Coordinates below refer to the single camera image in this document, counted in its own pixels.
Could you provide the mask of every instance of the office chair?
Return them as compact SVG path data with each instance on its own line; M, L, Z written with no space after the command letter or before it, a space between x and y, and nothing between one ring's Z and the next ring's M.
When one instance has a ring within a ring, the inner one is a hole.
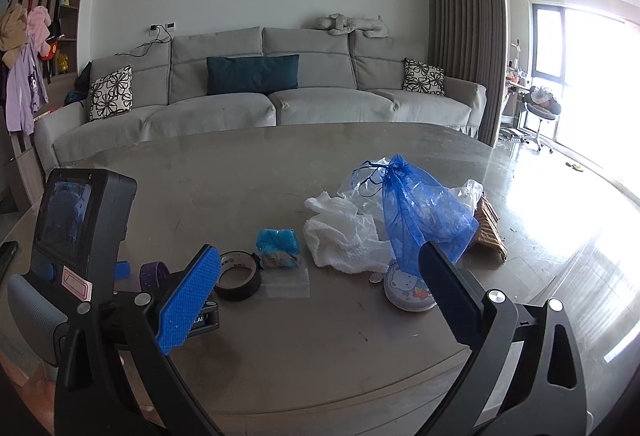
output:
M531 87L531 92L533 92L535 89L535 87ZM522 100L524 102L525 109L529 113L532 113L537 118L539 118L540 124L538 125L538 131L535 135L525 135L521 138L520 142L534 142L538 146L538 152L540 152L543 147L548 147L549 153L553 153L553 148L545 143L545 141L540 137L540 128L542 127L542 121L557 121L560 117L560 113L562 112L562 106L554 98L551 98L548 102L545 103L547 106L546 108L539 104L536 104L531 98L531 92L524 95Z

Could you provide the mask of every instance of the gray sofa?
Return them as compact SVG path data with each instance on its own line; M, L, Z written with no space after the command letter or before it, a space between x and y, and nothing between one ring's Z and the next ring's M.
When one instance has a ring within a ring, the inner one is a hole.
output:
M131 111L89 122L85 102L78 102L36 121L34 141L47 173L110 147L246 127L398 121L476 136L486 102L483 86L452 78L445 78L447 97L403 91L403 61L424 60L424 45L361 32L257 27L177 37L130 54L94 60L91 79L130 64ZM297 89L207 95L207 57L290 54L300 54Z

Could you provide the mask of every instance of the sticker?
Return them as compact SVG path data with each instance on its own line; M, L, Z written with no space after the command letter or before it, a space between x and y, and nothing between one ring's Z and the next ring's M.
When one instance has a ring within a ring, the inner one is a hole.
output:
M64 286L80 301L91 301L91 290L94 287L89 281L85 281L77 273L64 267L62 270L62 286Z

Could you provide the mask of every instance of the sofa backrest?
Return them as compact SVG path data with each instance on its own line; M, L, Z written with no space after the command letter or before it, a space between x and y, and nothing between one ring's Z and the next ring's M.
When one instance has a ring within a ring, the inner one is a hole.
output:
M134 108L169 103L169 43L139 46L129 55L111 55L91 63L91 82L131 65L131 93Z
M207 57L262 55L259 26L199 36L178 36L172 43L170 104L207 94Z
M262 45L265 55L300 55L299 88L356 87L347 36L332 36L324 30L265 28Z
M349 49L358 90L401 90L404 59L425 61L424 44L395 38L367 38L361 30L349 34Z

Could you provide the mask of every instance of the blue plastic packet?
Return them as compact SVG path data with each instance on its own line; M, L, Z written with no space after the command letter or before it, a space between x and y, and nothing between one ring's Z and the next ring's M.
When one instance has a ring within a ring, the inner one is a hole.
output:
M386 233L400 269L420 277L418 253L427 241L435 241L456 263L478 229L471 212L431 174L400 155L380 172Z
M262 229L255 240L258 255L264 268L296 267L300 245L290 229Z

